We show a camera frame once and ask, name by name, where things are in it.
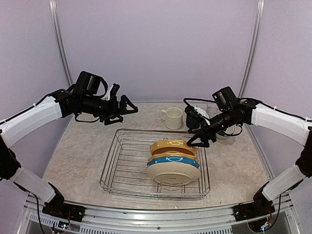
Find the dark blue mug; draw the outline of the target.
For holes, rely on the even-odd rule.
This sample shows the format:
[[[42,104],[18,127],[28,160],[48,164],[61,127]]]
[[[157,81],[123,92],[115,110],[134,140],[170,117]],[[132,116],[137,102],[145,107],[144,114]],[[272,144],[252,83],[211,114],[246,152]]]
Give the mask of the dark blue mug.
[[[186,113],[186,126],[189,129],[198,129],[201,122],[204,120],[203,117],[191,106],[185,108]]]

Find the white blue-rimmed bowl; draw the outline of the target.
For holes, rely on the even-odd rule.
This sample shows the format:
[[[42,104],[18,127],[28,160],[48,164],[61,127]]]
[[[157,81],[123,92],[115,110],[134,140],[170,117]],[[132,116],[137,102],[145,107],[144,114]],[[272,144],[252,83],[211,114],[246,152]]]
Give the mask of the white blue-rimmed bowl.
[[[236,137],[237,134],[237,127],[236,126],[231,126],[227,128],[226,130],[219,132],[216,134],[216,138],[218,140],[227,140],[231,137]]]

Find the tall clear glass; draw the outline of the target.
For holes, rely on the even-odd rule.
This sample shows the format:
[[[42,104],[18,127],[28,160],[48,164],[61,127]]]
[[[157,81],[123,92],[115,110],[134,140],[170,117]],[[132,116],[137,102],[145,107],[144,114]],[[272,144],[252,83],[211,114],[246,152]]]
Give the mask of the tall clear glass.
[[[210,102],[206,105],[206,112],[209,118],[213,118],[220,113],[218,106],[215,103]]]

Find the white ribbed mug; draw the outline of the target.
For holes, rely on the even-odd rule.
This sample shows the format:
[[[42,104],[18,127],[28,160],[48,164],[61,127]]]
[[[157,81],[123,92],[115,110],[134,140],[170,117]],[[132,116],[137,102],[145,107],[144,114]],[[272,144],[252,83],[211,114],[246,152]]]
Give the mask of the white ribbed mug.
[[[183,112],[177,107],[170,107],[167,110],[160,111],[160,118],[164,121],[165,126],[170,130],[177,130],[182,127],[182,117]]]

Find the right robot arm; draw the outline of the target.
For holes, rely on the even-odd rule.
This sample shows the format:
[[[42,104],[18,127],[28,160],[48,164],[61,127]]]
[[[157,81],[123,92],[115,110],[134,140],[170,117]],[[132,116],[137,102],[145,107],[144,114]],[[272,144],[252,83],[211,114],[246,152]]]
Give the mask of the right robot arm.
[[[210,142],[216,142],[217,134],[229,127],[250,125],[268,134],[264,141],[272,140],[274,136],[286,138],[291,146],[297,144],[296,148],[302,149],[292,165],[254,195],[249,211],[253,216],[260,216],[274,199],[312,176],[312,120],[282,111],[255,98],[237,97],[229,86],[216,91],[212,97],[210,102],[216,104],[220,111],[214,117],[190,104],[190,98],[183,100],[187,117],[194,121],[188,127],[188,132],[193,135],[187,142],[188,146],[208,148]]]

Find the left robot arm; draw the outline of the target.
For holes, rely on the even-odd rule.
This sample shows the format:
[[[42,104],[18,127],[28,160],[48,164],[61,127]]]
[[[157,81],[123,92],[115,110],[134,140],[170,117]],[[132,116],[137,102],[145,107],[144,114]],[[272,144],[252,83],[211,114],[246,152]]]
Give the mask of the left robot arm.
[[[45,125],[70,115],[89,114],[104,125],[123,122],[123,116],[135,114],[138,108],[126,95],[117,98],[120,86],[108,85],[100,76],[82,71],[68,89],[46,94],[39,102],[0,122],[0,177],[44,201],[55,215],[68,213],[63,195],[51,183],[24,168],[13,152],[13,146]]]

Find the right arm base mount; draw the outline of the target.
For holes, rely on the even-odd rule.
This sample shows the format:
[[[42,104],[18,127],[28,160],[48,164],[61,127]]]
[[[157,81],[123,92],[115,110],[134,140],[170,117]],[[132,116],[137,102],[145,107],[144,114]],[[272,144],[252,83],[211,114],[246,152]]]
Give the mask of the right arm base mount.
[[[259,192],[253,196],[253,201],[249,203],[239,203],[233,206],[234,217],[236,221],[269,215],[275,212],[275,207],[271,200],[267,200],[264,195]]]

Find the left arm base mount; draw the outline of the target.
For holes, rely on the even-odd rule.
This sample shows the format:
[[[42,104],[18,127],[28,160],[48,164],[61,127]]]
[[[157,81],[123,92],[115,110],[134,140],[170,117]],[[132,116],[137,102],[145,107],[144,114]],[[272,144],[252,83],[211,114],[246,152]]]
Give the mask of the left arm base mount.
[[[44,203],[42,212],[44,214],[66,219],[68,221],[82,222],[86,208],[80,205],[64,202],[64,196],[60,193],[60,191],[50,182],[48,184],[54,189],[55,196],[50,202]]]

